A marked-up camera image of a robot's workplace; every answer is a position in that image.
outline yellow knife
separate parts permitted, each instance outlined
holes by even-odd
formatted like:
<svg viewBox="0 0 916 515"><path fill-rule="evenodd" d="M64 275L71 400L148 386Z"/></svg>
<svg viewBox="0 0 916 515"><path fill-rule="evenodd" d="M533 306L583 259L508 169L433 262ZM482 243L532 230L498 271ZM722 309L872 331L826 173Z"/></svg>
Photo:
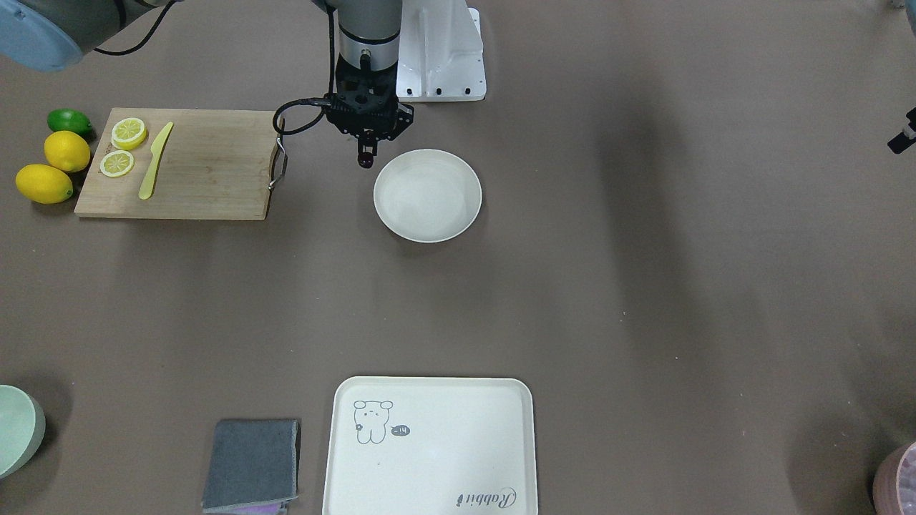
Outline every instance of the yellow knife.
<svg viewBox="0 0 916 515"><path fill-rule="evenodd" d="M146 200L153 196L153 188L156 187L156 173L159 171L159 159L162 158L162 149L166 146L166 140L169 139L169 133L173 125L168 122L166 126L162 127L156 139L153 140L153 144L149 147L153 151L153 160L149 163L147 175L143 176L143 183L140 184L139 197L141 200Z"/></svg>

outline green lime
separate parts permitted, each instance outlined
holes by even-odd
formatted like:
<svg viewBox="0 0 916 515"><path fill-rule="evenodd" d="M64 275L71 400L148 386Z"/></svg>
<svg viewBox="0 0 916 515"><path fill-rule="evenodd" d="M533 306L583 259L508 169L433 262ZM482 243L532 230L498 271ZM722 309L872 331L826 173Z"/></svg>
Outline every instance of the green lime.
<svg viewBox="0 0 916 515"><path fill-rule="evenodd" d="M93 124L89 116L76 109L55 109L48 113L48 128L54 132L69 130L85 137L93 131Z"/></svg>

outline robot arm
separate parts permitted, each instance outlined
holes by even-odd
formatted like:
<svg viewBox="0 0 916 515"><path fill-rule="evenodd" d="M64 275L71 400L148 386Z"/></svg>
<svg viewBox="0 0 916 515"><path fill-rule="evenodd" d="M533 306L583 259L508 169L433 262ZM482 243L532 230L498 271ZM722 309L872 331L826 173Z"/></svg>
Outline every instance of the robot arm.
<svg viewBox="0 0 916 515"><path fill-rule="evenodd" d="M142 47L165 13L180 1L0 0L0 52L40 71L62 70L93 50L125 55ZM394 139L413 121L413 107L398 101L398 90L415 101L484 98L483 43L479 26L475 28L476 11L468 9L464 0L312 2L329 16L333 77L323 97L299 99L278 109L274 125L281 135L301 132L327 116L342 133L356 138L359 164L370 168L378 142ZM139 45L122 52L98 49L140 16L161 6L159 19ZM341 35L336 65L334 14ZM404 19L411 21L405 22L402 33ZM407 50L401 44L405 37ZM398 68L407 75L401 86ZM306 126L280 128L280 114L295 105L318 106L322 112Z"/></svg>
<svg viewBox="0 0 916 515"><path fill-rule="evenodd" d="M357 160L371 168L382 139L394 139L413 121L413 107L398 101L401 0L328 0L337 10L341 50L337 94L322 109L358 145Z"/></svg>

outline gray cloth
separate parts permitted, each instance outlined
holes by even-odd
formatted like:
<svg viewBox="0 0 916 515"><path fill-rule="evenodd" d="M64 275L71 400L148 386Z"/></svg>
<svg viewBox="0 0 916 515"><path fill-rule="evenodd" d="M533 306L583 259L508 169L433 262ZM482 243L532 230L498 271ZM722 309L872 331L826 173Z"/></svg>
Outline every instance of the gray cloth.
<svg viewBox="0 0 916 515"><path fill-rule="evenodd" d="M295 499L298 432L295 420L218 422L203 512Z"/></svg>

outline black cable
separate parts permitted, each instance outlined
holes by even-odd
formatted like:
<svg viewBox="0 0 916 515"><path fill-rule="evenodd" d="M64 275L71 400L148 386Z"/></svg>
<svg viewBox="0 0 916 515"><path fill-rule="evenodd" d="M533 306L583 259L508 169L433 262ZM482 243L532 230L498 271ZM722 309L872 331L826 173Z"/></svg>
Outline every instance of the black cable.
<svg viewBox="0 0 916 515"><path fill-rule="evenodd" d="M171 7L175 5L175 2L178 2L178 1L179 0L170 0L166 4L165 7L162 7L162 12L159 13L159 17L156 18L156 23L154 23L153 27L150 28L146 37L140 40L140 42L137 43L135 47L131 49L127 49L127 50L121 50L118 52L112 52L111 50L102 50L102 49L95 49L95 51L99 52L100 54L104 54L104 55L122 56L122 55L132 54L136 52L137 50L142 49L143 46L147 44L149 39L153 37L153 34L156 32L156 29L159 28L159 24L162 23L162 18L166 17L166 13L168 13L169 9L171 9Z"/></svg>
<svg viewBox="0 0 916 515"><path fill-rule="evenodd" d="M328 76L328 93L324 96L324 98L300 98L299 100L293 100L291 102L287 102L281 105L277 109L277 112L274 113L274 130L277 131L277 134L281 136L292 136L294 134L298 134L302 131L305 131L307 129L310 129L316 126L318 122L320 122L322 118L324 118L324 109L323 108L331 105L331 97L332 95L334 95L334 58L337 56L334 53L334 9L330 6L328 6L328 39L330 41L330 48L331 48L330 59L329 59L331 66L330 66L330 73ZM283 113L287 109L290 109L291 107L296 107L298 105L312 105L316 107L321 107L322 111L318 113L317 116L315 116L315 119L311 120L308 124L305 124L304 126L297 127L291 130L280 128L279 120L280 120L280 117L283 116Z"/></svg>

